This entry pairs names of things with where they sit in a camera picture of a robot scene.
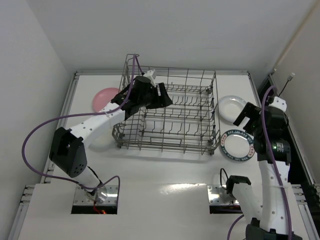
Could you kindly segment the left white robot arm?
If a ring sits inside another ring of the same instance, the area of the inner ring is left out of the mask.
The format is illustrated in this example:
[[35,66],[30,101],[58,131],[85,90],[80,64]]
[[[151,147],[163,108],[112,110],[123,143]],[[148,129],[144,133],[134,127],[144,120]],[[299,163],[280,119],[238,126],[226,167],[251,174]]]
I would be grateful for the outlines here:
[[159,109],[172,105],[165,84],[147,75],[138,75],[92,117],[69,129],[58,128],[53,136],[49,159],[78,182],[94,198],[102,181],[88,166],[86,149],[108,129],[122,123],[141,108]]

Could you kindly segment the pink plate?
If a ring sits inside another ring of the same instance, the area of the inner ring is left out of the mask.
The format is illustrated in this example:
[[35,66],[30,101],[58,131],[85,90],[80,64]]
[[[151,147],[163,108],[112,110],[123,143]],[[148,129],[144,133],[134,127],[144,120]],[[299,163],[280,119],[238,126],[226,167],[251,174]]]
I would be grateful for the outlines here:
[[115,87],[108,87],[99,91],[92,100],[94,112],[101,111],[118,93],[119,89]]

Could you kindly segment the plain white plate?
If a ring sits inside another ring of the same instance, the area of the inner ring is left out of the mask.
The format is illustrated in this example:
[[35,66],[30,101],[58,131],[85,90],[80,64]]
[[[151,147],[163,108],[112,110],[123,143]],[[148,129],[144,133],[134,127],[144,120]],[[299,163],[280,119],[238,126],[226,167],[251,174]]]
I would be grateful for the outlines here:
[[218,107],[220,116],[229,123],[233,123],[247,102],[236,95],[226,95],[219,99]]

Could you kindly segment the white plate with lettered rim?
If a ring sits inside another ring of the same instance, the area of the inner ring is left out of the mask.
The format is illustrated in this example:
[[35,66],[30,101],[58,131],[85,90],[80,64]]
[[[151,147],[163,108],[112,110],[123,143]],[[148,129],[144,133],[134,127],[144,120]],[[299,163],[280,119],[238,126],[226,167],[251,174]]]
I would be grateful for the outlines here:
[[220,139],[220,149],[229,159],[236,162],[246,162],[255,155],[253,137],[238,129],[223,133]]

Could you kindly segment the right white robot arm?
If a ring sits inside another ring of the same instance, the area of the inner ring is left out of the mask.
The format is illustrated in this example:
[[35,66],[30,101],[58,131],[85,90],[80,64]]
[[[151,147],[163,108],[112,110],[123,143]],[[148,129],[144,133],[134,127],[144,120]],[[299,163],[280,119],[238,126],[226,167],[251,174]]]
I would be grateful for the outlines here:
[[248,102],[234,125],[248,118],[243,127],[252,135],[253,148],[259,154],[258,165],[262,181],[262,202],[253,193],[246,176],[231,175],[226,181],[226,192],[234,197],[247,225],[247,240],[300,240],[294,233],[287,197],[291,164],[291,147],[282,138],[286,126],[285,105],[273,104],[259,108]]

